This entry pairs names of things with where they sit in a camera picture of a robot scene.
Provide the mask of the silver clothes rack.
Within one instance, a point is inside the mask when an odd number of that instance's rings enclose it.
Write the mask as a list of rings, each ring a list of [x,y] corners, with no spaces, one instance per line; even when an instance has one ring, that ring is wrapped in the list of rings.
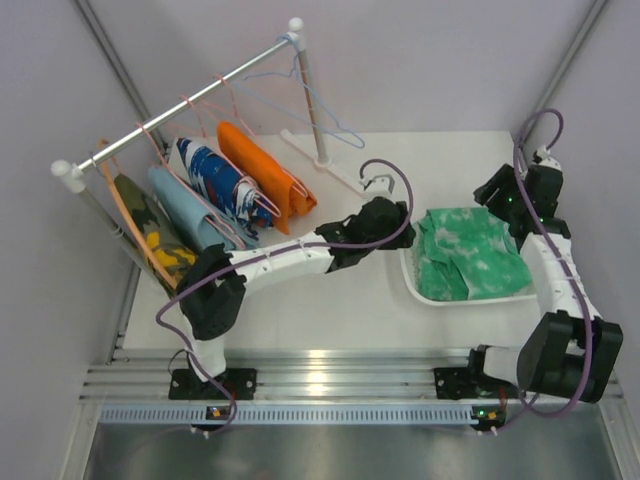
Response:
[[[300,65],[304,70],[303,79],[306,80],[306,73],[309,72],[311,75],[311,68],[307,53],[307,39],[303,20],[300,18],[290,19],[287,32],[289,31],[300,34],[302,36],[303,53]],[[259,53],[247,62],[222,76],[231,85],[231,82],[233,80],[236,80],[247,74],[252,74],[250,72],[251,69],[257,67],[259,64],[263,63],[270,57],[276,55],[286,48],[288,47],[285,46],[284,42],[278,40],[275,45],[269,47],[265,51]],[[312,75],[309,84],[313,86]],[[128,234],[124,233],[122,228],[118,226],[114,218],[106,211],[105,208],[103,208],[103,206],[96,200],[93,194],[91,194],[87,190],[84,180],[84,173],[88,170],[98,168],[101,163],[104,163],[109,158],[118,154],[120,151],[127,148],[128,146],[130,146],[130,144],[139,140],[144,135],[152,133],[156,129],[164,126],[183,112],[189,109],[195,109],[195,107],[204,102],[208,96],[221,88],[223,88],[221,81],[215,80],[193,95],[184,98],[180,103],[173,106],[172,108],[142,123],[141,126],[139,126],[137,129],[122,137],[115,143],[103,147],[102,150],[100,150],[97,154],[92,154],[87,160],[81,163],[81,165],[72,164],[66,160],[56,160],[51,164],[51,174],[53,175],[53,177],[59,179],[71,193],[81,196],[85,203],[89,205],[100,218],[102,218],[103,222],[105,222],[109,228],[114,229],[115,238],[120,243],[120,246],[136,262],[141,262],[142,257],[135,251],[134,242],[131,240]],[[368,199],[372,197],[373,195],[368,195],[363,191],[363,187],[360,184],[360,180],[364,177],[364,175],[360,174],[358,177],[354,177],[347,174],[345,170],[335,164],[335,162],[329,157],[324,139],[326,134],[320,134],[313,129],[312,132],[316,145],[315,152],[305,150],[302,144],[299,142],[298,138],[287,129],[284,129],[280,132],[280,138],[286,144],[301,153],[305,158],[310,160],[316,170],[329,174],[334,179],[341,182],[341,184],[343,184],[362,198]]]

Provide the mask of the light blue trousers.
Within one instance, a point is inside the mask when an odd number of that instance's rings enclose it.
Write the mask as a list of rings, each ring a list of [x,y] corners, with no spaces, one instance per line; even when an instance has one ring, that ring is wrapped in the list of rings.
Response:
[[[258,246],[239,223],[181,182],[165,167],[150,167],[157,200],[185,242],[197,252],[222,244],[225,251]]]

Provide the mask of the aluminium rail frame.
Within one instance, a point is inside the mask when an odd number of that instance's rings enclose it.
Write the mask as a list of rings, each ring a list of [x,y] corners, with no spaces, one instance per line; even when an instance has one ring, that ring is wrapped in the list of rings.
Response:
[[[242,351],[228,354],[230,368],[257,372],[257,401],[434,400],[435,370],[467,365],[466,349],[405,351]],[[187,366],[183,353],[118,350],[91,366],[80,390],[84,401],[159,402],[175,385],[171,374]]]

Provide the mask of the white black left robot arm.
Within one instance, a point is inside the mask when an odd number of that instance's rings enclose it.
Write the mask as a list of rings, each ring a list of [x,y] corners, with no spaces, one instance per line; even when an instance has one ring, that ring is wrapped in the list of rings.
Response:
[[[292,241],[255,250],[206,248],[177,287],[188,325],[191,384],[205,397],[226,384],[224,337],[235,325],[245,298],[268,286],[307,275],[356,266],[376,250],[410,247],[414,201],[376,197],[346,219],[330,222]]]

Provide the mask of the blue wire hanger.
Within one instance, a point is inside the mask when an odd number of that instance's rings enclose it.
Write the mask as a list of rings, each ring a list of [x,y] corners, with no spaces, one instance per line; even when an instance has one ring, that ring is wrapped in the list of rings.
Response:
[[[277,70],[247,74],[242,76],[239,81],[234,83],[234,85],[237,86],[242,93],[276,109],[305,126],[311,127],[314,131],[320,134],[326,134],[352,148],[363,150],[366,146],[366,141],[354,130],[343,126],[337,115],[323,102],[319,93],[309,84],[309,81],[311,80],[310,73],[307,72],[306,80],[303,79],[304,70],[300,65],[303,53],[302,36],[289,31],[280,35],[278,40],[283,41],[286,47],[292,47],[295,51],[291,57],[290,69],[288,71]],[[286,79],[287,81],[291,80],[302,88],[305,101],[307,102],[307,108],[309,109],[306,117],[295,113],[293,110],[288,109],[281,103],[270,100],[263,94],[259,93],[256,89],[245,86],[245,83],[251,80],[271,77]]]

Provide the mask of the green white patterned trousers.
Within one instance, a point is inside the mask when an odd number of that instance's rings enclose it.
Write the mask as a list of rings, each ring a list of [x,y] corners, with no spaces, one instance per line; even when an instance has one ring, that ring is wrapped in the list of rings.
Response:
[[[531,288],[531,274],[508,224],[486,208],[429,209],[415,229],[415,275],[423,297],[494,300]]]

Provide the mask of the orange trousers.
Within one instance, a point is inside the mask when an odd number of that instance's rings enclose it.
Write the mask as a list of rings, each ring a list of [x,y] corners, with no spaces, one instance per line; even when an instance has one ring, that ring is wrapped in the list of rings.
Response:
[[[252,177],[279,209],[273,225],[282,234],[290,234],[291,217],[305,216],[317,205],[314,194],[300,179],[232,123],[218,124],[217,140],[221,152]]]

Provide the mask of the blue white patterned trousers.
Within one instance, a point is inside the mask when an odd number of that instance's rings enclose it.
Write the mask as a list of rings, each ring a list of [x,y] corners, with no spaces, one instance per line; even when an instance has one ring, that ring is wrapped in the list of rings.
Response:
[[[275,209],[253,179],[198,141],[180,137],[176,147],[194,190],[252,235],[273,227]]]

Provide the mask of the pink hanger with orange trousers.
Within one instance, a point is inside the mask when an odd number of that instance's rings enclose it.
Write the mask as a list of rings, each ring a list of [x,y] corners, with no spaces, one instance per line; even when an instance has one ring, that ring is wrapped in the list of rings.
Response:
[[[258,137],[256,135],[256,133],[254,132],[254,130],[245,122],[245,120],[243,119],[243,117],[240,114],[239,108],[238,108],[238,104],[236,102],[236,98],[235,98],[235,92],[233,90],[233,88],[231,87],[230,83],[227,82],[223,76],[221,74],[214,74],[213,78],[216,80],[220,80],[222,83],[222,86],[226,89],[226,91],[229,93],[229,97],[231,100],[231,109],[216,105],[215,103],[211,103],[210,104],[210,108],[212,110],[218,111],[222,114],[225,114],[227,116],[230,116],[231,118],[233,118],[234,120],[236,120],[241,127],[245,130],[245,132],[248,134],[248,136],[255,142],[258,143]],[[297,192],[298,194],[300,194],[301,196],[303,196],[304,198],[308,198],[309,197],[309,192],[307,191],[306,187],[286,168],[282,167],[283,172],[293,181],[293,189],[295,192]]]

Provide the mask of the white perforated plastic basket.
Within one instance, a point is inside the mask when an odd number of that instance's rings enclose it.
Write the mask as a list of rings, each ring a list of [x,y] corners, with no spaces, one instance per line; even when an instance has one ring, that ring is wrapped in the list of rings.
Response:
[[[459,300],[459,301],[437,301],[423,296],[418,289],[419,271],[416,258],[416,248],[401,250],[399,253],[400,266],[404,282],[409,293],[420,303],[431,307],[454,307],[454,306],[488,306],[506,303],[517,303],[533,301],[536,299],[535,291],[531,285],[519,291],[514,296],[499,297],[482,300]]]

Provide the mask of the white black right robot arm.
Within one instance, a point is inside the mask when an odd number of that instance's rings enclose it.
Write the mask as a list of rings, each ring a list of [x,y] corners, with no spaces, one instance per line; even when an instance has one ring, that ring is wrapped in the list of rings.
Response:
[[[508,225],[532,277],[541,319],[519,348],[480,345],[469,355],[466,382],[490,396],[503,382],[526,392],[598,402],[623,342],[585,292],[572,256],[571,233],[557,217],[563,186],[559,163],[543,160],[517,174],[503,165],[474,192],[475,201]]]

